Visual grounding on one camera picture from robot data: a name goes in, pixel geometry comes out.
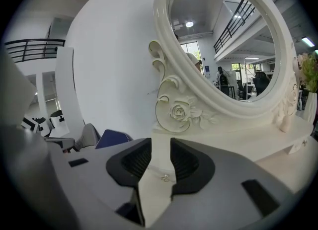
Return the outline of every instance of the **oval mirror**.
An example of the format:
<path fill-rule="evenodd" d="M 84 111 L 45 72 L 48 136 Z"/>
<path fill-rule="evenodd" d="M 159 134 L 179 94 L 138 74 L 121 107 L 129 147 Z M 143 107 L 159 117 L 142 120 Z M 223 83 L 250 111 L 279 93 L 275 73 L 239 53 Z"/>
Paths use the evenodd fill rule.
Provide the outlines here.
<path fill-rule="evenodd" d="M 273 0 L 155 0 L 154 10 L 163 51 L 209 106 L 255 118 L 282 100 L 296 52 Z"/>
<path fill-rule="evenodd" d="M 226 96 L 252 102 L 275 83 L 272 35 L 249 0 L 170 0 L 169 19 L 191 62 Z M 256 22 L 263 27 L 258 35 L 229 51 L 233 39 Z"/>

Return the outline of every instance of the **ornate white mirror frame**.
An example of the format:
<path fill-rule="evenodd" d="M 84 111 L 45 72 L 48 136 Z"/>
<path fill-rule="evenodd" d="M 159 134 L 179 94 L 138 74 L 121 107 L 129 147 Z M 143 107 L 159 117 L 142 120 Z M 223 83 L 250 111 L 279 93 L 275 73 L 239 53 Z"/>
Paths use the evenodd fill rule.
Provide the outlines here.
<path fill-rule="evenodd" d="M 275 112 L 280 103 L 286 104 L 286 101 L 288 109 L 285 114 L 292 115 L 295 112 L 298 89 L 297 86 L 294 86 L 296 77 L 293 71 L 293 60 L 296 59 L 296 51 L 291 34 L 272 0 L 249 1 L 258 9 L 270 29 L 276 52 L 276 67 L 273 81 L 267 89 L 257 97 L 256 101 L 248 103 L 227 97 L 200 74 L 181 48 L 171 28 L 168 17 L 170 0 L 154 1 L 155 27 L 159 41 L 152 41 L 149 51 L 155 57 L 154 66 L 161 72 L 161 84 L 156 108 L 158 104 L 171 101 L 171 97 L 174 97 L 174 101 L 178 101 L 177 95 L 172 91 L 169 92 L 167 86 L 164 86 L 166 81 L 170 81 L 175 84 L 178 93 L 189 94 L 186 92 L 187 89 L 194 93 L 193 96 L 187 95 L 187 99 L 183 100 L 181 104 L 188 105 L 192 109 L 189 115 L 192 121 L 197 121 L 198 116 L 201 119 L 206 116 L 207 120 L 213 121 L 212 116 L 215 115 L 215 112 L 233 118 L 253 119 Z M 212 111 L 204 114 L 204 109 L 196 109 L 194 106 L 194 102 L 197 101 L 196 97 L 205 103 L 208 108 L 212 108 Z M 156 109 L 157 120 L 164 129 L 167 129 L 164 123 L 171 122 L 171 119 L 168 120 L 171 116 L 173 116 L 173 120 L 179 120 L 179 122 L 185 120 L 177 108 L 174 111 L 173 106 L 170 106 L 168 108 L 169 116 L 166 115 L 166 110 L 164 110 L 164 116 L 161 113 L 159 116 Z M 187 130 L 190 123 L 189 125 L 184 124 L 182 127 L 180 127 L 180 123 L 170 123 L 169 126 L 171 125 L 176 126 L 167 130 L 180 133 Z"/>

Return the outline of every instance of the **mirror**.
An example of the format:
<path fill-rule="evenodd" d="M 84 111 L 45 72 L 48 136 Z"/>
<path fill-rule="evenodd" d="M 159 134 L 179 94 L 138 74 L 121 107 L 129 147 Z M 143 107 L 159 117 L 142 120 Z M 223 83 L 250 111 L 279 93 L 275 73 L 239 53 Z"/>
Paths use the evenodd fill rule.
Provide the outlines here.
<path fill-rule="evenodd" d="M 170 0 L 169 19 L 191 62 L 228 97 L 251 102 L 273 87 L 279 70 L 273 39 L 250 1 Z M 262 29 L 229 51 L 228 46 L 256 22 L 262 23 Z"/>

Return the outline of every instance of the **white pillar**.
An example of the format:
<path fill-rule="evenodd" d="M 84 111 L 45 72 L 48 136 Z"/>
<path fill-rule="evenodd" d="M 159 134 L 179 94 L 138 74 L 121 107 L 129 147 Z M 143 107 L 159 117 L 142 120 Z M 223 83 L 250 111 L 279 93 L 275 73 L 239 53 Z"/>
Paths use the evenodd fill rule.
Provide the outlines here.
<path fill-rule="evenodd" d="M 38 96 L 41 115 L 49 122 L 49 116 L 46 109 L 46 102 L 45 102 L 45 96 L 44 96 L 43 73 L 36 74 L 36 88 L 38 91 L 37 96 Z"/>

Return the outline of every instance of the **black chair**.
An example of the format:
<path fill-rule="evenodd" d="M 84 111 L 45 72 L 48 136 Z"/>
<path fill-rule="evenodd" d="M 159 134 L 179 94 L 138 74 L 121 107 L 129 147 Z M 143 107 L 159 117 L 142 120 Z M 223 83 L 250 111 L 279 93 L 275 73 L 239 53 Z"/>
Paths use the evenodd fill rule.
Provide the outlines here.
<path fill-rule="evenodd" d="M 256 75 L 256 78 L 259 78 L 259 79 L 268 79 L 267 75 L 264 72 L 256 72 L 255 75 Z"/>
<path fill-rule="evenodd" d="M 220 88 L 221 92 L 223 92 L 226 96 L 230 96 L 230 88 L 227 85 L 223 85 Z"/>
<path fill-rule="evenodd" d="M 269 85 L 269 79 L 267 78 L 253 78 L 257 95 L 260 95 Z"/>
<path fill-rule="evenodd" d="M 247 100 L 251 97 L 251 95 L 247 95 L 246 97 L 246 87 L 247 87 L 247 92 L 248 93 L 251 93 L 252 90 L 253 90 L 253 87 L 252 86 L 247 86 L 247 84 L 245 84 L 244 88 L 243 88 L 243 93 L 242 93 L 242 97 L 243 99 Z"/>
<path fill-rule="evenodd" d="M 238 83 L 238 90 L 243 91 L 243 90 L 244 90 L 244 88 L 243 88 L 242 81 L 241 81 L 241 80 L 238 80 L 238 81 L 237 81 L 237 83 Z"/>

